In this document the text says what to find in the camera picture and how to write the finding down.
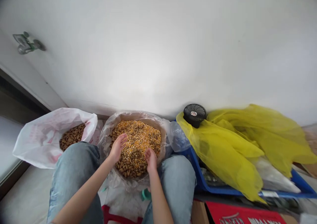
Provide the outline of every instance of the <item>light blue jeans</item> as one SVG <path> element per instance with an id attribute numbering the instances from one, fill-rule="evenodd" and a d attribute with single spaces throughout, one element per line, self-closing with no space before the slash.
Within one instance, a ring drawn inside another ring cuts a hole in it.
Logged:
<path id="1" fill-rule="evenodd" d="M 61 155 L 53 175 L 48 223 L 97 170 L 99 159 L 99 149 L 86 142 L 71 145 Z M 162 162 L 159 174 L 174 223 L 190 223 L 196 183 L 195 171 L 191 163 L 184 156 L 172 156 Z M 98 194 L 81 223 L 103 224 Z M 152 202 L 146 210 L 142 223 L 153 223 Z"/>

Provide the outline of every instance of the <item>black fan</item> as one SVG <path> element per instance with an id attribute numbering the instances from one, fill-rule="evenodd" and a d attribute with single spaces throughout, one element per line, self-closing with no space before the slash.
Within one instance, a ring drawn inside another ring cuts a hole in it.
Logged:
<path id="1" fill-rule="evenodd" d="M 200 123 L 206 119 L 207 113 L 203 106 L 190 104 L 184 108 L 184 119 L 194 128 L 199 128 Z"/>

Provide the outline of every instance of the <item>blue crate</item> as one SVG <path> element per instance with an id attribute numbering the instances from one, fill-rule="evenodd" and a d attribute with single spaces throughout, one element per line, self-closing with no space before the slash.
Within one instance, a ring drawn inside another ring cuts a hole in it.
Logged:
<path id="1" fill-rule="evenodd" d="M 227 194 L 227 195 L 236 195 L 236 196 L 243 196 L 243 194 L 230 187 L 230 186 L 222 186 L 222 187 L 214 187 L 214 186 L 208 186 L 205 178 L 200 170 L 198 159 L 196 152 L 194 151 L 193 147 L 191 146 L 189 149 L 177 152 L 176 154 L 185 156 L 191 163 L 196 173 L 196 179 L 197 179 L 197 191 L 207 191 L 210 193 L 215 194 Z M 300 193 L 288 193 L 288 192 L 282 192 L 282 191 L 276 191 L 279 197 L 282 198 L 317 198 L 316 192 L 313 190 L 311 186 L 295 171 L 292 170 L 292 181 L 295 183 L 295 185 L 301 190 Z"/>

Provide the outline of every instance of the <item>hand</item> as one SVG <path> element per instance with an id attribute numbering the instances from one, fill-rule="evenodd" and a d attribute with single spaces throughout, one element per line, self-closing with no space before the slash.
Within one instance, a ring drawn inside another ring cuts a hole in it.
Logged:
<path id="1" fill-rule="evenodd" d="M 151 148 L 148 148 L 145 151 L 145 160 L 148 163 L 148 173 L 151 174 L 154 171 L 157 171 L 157 161 L 158 158 L 156 157 L 156 154 Z"/>
<path id="2" fill-rule="evenodd" d="M 115 142 L 112 145 L 109 158 L 114 162 L 118 162 L 120 160 L 121 151 L 126 146 L 126 133 L 121 134 L 117 137 Z"/>

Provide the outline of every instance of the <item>plastic wrap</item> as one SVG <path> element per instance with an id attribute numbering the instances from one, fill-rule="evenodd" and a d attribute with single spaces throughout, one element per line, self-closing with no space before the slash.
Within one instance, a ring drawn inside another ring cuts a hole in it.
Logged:
<path id="1" fill-rule="evenodd" d="M 173 121 L 170 123 L 171 131 L 173 134 L 173 141 L 171 146 L 174 152 L 182 152 L 190 148 L 191 143 L 189 142 L 188 138 L 186 137 L 184 131 L 180 127 L 180 125 Z"/>
<path id="2" fill-rule="evenodd" d="M 300 193 L 300 189 L 275 169 L 267 159 L 260 157 L 255 167 L 263 180 L 264 189 Z"/>
<path id="3" fill-rule="evenodd" d="M 158 165 L 161 162 L 170 156 L 171 149 L 170 149 L 170 142 L 173 140 L 170 121 L 166 119 L 162 119 L 152 113 L 144 112 L 144 111 L 122 111 L 116 112 L 112 116 L 108 118 L 106 121 L 101 134 L 98 146 L 101 151 L 102 159 L 104 160 L 110 153 L 110 144 L 111 144 L 111 137 L 110 134 L 112 130 L 116 127 L 118 123 L 121 121 L 141 121 L 147 125 L 150 125 L 161 132 L 161 150 L 158 156 Z M 124 178 L 114 167 L 108 175 L 109 186 L 116 188 L 116 187 L 125 187 L 126 190 L 135 189 L 137 186 L 148 186 L 150 184 L 149 175 L 146 173 L 140 178 Z"/>

